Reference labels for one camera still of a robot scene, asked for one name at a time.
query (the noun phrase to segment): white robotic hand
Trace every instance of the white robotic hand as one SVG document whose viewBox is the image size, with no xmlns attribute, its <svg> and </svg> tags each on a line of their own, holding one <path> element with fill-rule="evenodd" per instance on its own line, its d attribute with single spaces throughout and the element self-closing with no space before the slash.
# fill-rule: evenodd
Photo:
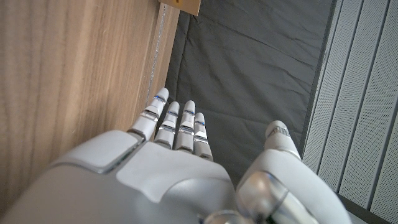
<svg viewBox="0 0 398 224">
<path fill-rule="evenodd" d="M 161 89 L 127 131 L 108 131 L 72 149 L 24 192 L 0 223 L 192 223 L 236 210 L 225 169 L 213 162 L 204 116 L 170 104 Z"/>
<path fill-rule="evenodd" d="M 236 188 L 243 215 L 258 223 L 351 223 L 336 194 L 302 163 L 283 122 L 268 125 L 264 148 Z"/>
<path fill-rule="evenodd" d="M 1 223 L 349 223 L 337 196 L 302 164 L 286 126 L 269 125 L 265 151 L 236 192 L 213 162 L 203 114 L 161 89 L 127 131 L 108 131 L 55 161 Z"/>
</svg>

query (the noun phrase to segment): dark gray fabric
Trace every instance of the dark gray fabric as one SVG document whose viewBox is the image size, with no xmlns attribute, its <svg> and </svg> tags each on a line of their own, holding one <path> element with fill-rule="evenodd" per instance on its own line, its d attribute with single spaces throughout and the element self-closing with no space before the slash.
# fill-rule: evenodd
<svg viewBox="0 0 398 224">
<path fill-rule="evenodd" d="M 299 146 L 331 2 L 203 0 L 199 16 L 181 12 L 169 101 L 196 103 L 234 184 L 271 121 L 283 121 Z"/>
</svg>

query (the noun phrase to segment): wooden edge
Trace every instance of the wooden edge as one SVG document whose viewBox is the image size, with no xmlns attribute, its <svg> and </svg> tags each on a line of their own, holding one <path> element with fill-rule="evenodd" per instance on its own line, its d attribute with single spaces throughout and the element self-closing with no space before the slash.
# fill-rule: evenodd
<svg viewBox="0 0 398 224">
<path fill-rule="evenodd" d="M 201 0 L 159 0 L 164 4 L 176 7 L 184 12 L 197 16 L 199 14 Z"/>
<path fill-rule="evenodd" d="M 164 3 L 160 4 L 154 34 L 155 38 L 151 47 L 152 51 L 149 55 L 151 60 L 149 60 L 150 66 L 147 73 L 150 75 L 150 82 L 146 96 L 146 106 L 165 85 L 179 15 L 179 9 Z"/>
</svg>

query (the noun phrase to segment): perforated metal panel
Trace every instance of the perforated metal panel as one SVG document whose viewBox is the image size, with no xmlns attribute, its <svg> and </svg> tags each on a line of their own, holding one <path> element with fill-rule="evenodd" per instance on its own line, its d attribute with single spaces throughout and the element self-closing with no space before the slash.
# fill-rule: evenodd
<svg viewBox="0 0 398 224">
<path fill-rule="evenodd" d="M 371 212 L 381 218 L 398 223 L 398 119 L 391 133 L 384 158 Z"/>
<path fill-rule="evenodd" d="M 334 190 L 340 185 L 388 0 L 365 0 L 323 151 L 318 175 Z"/>
<path fill-rule="evenodd" d="M 338 18 L 340 16 L 340 9 L 341 9 L 341 4 L 342 3 L 343 3 L 343 0 L 337 0 L 336 6 L 335 6 L 335 11 L 333 13 L 333 18 L 331 20 L 330 30 L 329 30 L 329 34 L 328 34 L 328 40 L 326 42 L 326 47 L 325 47 L 325 53 L 324 53 L 323 60 L 322 60 L 322 65 L 321 65 L 321 70 L 320 70 L 320 74 L 319 74 L 319 78 L 318 78 L 317 87 L 315 89 L 315 96 L 314 96 L 314 99 L 313 99 L 313 106 L 312 106 L 311 117 L 310 117 L 310 122 L 309 122 L 310 125 L 312 123 L 313 114 L 315 112 L 315 106 L 317 104 L 318 95 L 319 95 L 319 89 L 320 89 L 320 86 L 321 86 L 321 83 L 322 83 L 323 74 L 325 73 L 326 64 L 327 64 L 328 59 L 329 59 L 329 52 L 330 52 L 330 48 L 331 48 L 331 43 L 333 42 L 333 38 L 335 36 L 337 21 L 338 21 Z M 310 131 L 310 127 L 307 129 L 306 136 L 308 136 L 309 131 Z M 304 147 L 306 145 L 307 145 L 307 138 L 305 138 Z"/>
<path fill-rule="evenodd" d="M 303 162 L 314 172 L 318 172 L 361 5 L 362 0 L 344 1 L 341 8 L 303 156 Z"/>
<path fill-rule="evenodd" d="M 392 0 L 339 191 L 364 208 L 370 206 L 387 135 L 395 117 L 398 96 L 397 13 L 398 2 Z"/>
</svg>

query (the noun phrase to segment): wooden panel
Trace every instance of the wooden panel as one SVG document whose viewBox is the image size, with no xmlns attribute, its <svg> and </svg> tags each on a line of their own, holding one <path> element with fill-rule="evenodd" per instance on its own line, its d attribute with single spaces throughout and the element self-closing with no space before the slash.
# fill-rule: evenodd
<svg viewBox="0 0 398 224">
<path fill-rule="evenodd" d="M 164 86 L 179 10 L 156 0 L 0 4 L 2 214 L 59 155 L 130 127 Z"/>
</svg>

